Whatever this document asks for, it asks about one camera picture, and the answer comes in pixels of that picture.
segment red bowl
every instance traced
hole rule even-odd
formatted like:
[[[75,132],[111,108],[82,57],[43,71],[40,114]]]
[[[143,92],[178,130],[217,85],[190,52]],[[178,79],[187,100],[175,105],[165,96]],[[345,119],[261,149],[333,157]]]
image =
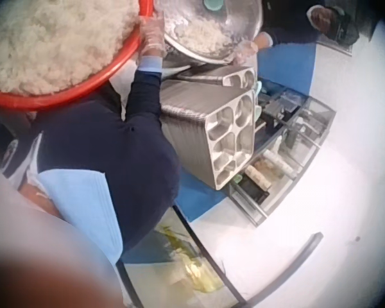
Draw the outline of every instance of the red bowl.
[[[153,0],[139,0],[140,16],[152,16],[154,10]],[[113,62],[102,69],[97,74],[91,76],[88,80],[78,85],[54,94],[42,96],[19,96],[10,93],[0,92],[0,107],[34,111],[47,108],[59,107],[73,102],[78,98],[91,93],[100,85],[105,83],[115,72],[119,70],[124,63],[130,59],[138,50],[140,45],[139,29],[135,28],[130,36],[125,40],[123,48],[114,58]]]

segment stack of trays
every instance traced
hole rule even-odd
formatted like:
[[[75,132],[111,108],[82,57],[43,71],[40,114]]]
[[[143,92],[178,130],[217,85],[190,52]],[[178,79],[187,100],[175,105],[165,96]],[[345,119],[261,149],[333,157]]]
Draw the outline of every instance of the stack of trays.
[[[253,90],[167,80],[162,129],[191,174],[219,190],[253,153]]]

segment hand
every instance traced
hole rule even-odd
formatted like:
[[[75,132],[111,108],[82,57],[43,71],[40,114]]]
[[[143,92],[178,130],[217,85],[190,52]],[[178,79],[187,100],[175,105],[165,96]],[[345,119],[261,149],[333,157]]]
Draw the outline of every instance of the hand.
[[[232,63],[234,65],[243,65],[247,59],[256,55],[258,52],[258,46],[254,42],[249,40],[241,41],[234,51],[234,59]]]
[[[140,18],[140,31],[142,37],[141,56],[159,56],[164,58],[166,55],[166,45],[164,43],[164,15],[156,12],[153,17]]]

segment cooked rice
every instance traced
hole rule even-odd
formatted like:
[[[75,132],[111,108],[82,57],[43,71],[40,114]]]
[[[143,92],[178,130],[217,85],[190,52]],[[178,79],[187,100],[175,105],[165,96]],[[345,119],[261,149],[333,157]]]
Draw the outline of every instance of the cooked rice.
[[[138,0],[7,0],[0,5],[0,91],[58,92],[113,60]]]
[[[175,33],[183,46],[203,55],[216,55],[232,43],[231,36],[213,20],[192,20],[187,26],[178,26]]]

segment white floor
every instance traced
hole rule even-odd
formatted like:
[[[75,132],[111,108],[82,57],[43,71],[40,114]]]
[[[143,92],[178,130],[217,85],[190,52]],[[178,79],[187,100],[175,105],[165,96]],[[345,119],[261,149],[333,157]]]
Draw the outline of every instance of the white floor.
[[[361,39],[352,58],[317,46],[311,96],[338,113],[273,215],[255,228],[224,200],[192,227],[245,298],[322,232],[308,261],[258,307],[369,307],[385,284],[385,25],[371,42]]]

